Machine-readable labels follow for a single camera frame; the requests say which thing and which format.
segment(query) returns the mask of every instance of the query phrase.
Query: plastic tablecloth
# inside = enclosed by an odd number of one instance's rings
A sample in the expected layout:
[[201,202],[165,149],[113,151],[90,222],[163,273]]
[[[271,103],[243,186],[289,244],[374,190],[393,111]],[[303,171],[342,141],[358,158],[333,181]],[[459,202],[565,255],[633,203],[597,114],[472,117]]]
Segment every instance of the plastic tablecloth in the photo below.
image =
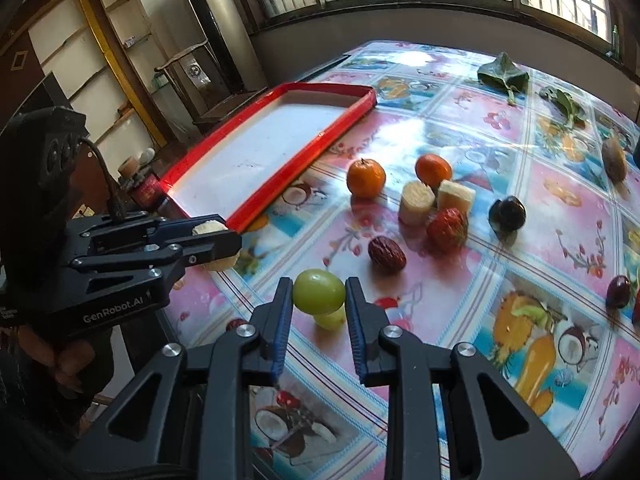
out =
[[[316,78],[373,86],[378,106],[249,227],[234,270],[189,269],[166,314],[180,341],[195,346],[214,341],[230,320],[248,319],[273,297],[281,276],[295,278],[308,268],[342,280],[358,276],[366,298],[424,342],[447,348],[473,342],[526,391],[584,474],[610,453],[640,403],[640,333],[630,321],[640,267],[640,171],[631,157],[639,129],[587,92],[525,67],[526,93],[509,106],[505,94],[478,83],[478,67],[492,59],[377,41]],[[538,94],[548,85],[582,105],[583,128],[562,127],[564,117]],[[628,161],[617,187],[600,155],[610,136]],[[423,153],[447,159],[453,180],[476,190],[460,254],[435,257],[424,250],[424,229],[398,223],[402,186],[415,180]],[[386,170],[378,200],[353,200],[346,189],[347,167],[361,157]],[[505,246],[487,213],[510,194],[526,206],[527,222]],[[408,264],[401,274],[372,272],[367,243],[377,235],[403,248]],[[633,294],[612,317],[604,297],[618,274],[629,277]],[[523,316],[517,330],[505,330],[515,301],[525,309],[541,306],[553,322]],[[518,384],[523,375],[535,381]],[[252,446],[282,478],[381,479],[387,398],[386,388],[359,385],[346,327],[328,332],[295,311],[278,387],[252,388]]]

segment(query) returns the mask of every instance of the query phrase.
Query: leaf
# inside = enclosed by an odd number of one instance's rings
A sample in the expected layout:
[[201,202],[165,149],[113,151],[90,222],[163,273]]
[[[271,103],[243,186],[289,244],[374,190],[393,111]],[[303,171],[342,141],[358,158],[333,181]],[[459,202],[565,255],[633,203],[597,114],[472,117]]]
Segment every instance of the leaf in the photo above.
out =
[[568,92],[563,92],[559,88],[545,86],[538,92],[538,95],[546,101],[551,101],[556,105],[560,113],[566,117],[565,127],[569,130],[573,129],[574,124],[581,128],[587,120],[587,113]]
[[561,108],[564,108],[564,112],[562,112],[567,119],[566,127],[570,130],[574,127],[574,117],[575,117],[575,109],[574,109],[574,100],[571,99],[569,94],[565,94],[562,90],[556,90],[556,99],[554,100],[556,105]]
[[542,306],[534,303],[529,303],[516,308],[515,310],[512,310],[511,313],[516,317],[527,316],[539,328],[545,327],[549,316],[547,311]]
[[529,74],[514,65],[506,52],[501,52],[491,63],[478,69],[478,80],[485,85],[507,92],[508,102],[515,105],[514,92],[523,92],[529,81]]

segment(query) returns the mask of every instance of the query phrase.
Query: green grape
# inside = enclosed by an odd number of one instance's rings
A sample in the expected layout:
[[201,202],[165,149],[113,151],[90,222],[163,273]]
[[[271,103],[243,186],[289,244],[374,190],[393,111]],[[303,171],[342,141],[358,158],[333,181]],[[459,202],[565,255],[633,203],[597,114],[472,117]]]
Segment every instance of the green grape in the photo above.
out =
[[300,272],[293,284],[293,303],[305,314],[331,314],[344,303],[344,283],[322,269]]
[[338,330],[347,321],[347,313],[342,306],[331,314],[318,314],[314,319],[325,330]]

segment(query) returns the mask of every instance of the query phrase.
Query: metal pivot screw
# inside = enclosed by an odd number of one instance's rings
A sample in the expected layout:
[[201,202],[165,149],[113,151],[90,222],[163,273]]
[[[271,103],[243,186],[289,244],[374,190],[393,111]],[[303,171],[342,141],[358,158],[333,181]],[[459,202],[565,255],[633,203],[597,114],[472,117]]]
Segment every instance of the metal pivot screw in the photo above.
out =
[[396,325],[387,325],[382,329],[382,333],[391,339],[396,339],[402,335],[402,329]]
[[476,355],[476,347],[466,341],[458,345],[458,353],[464,357]]
[[255,326],[249,323],[245,323],[244,325],[240,325],[238,328],[236,328],[236,333],[240,337],[251,337],[253,334],[255,334]]
[[182,347],[178,343],[167,343],[162,347],[162,353],[167,357],[176,357],[182,352]]

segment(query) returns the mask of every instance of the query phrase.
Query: wooden door frame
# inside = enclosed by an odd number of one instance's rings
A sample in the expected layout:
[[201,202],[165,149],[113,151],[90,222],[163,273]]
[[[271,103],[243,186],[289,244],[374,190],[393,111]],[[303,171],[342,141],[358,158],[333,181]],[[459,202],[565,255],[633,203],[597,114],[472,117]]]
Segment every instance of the wooden door frame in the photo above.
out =
[[[60,1],[62,0],[26,0],[20,6],[7,30],[0,36],[0,44],[2,45],[0,56],[6,53],[22,33],[27,32],[33,23],[53,9]],[[101,0],[78,1],[89,28],[122,91],[155,142],[162,148],[168,141],[174,140],[175,136],[124,53]]]

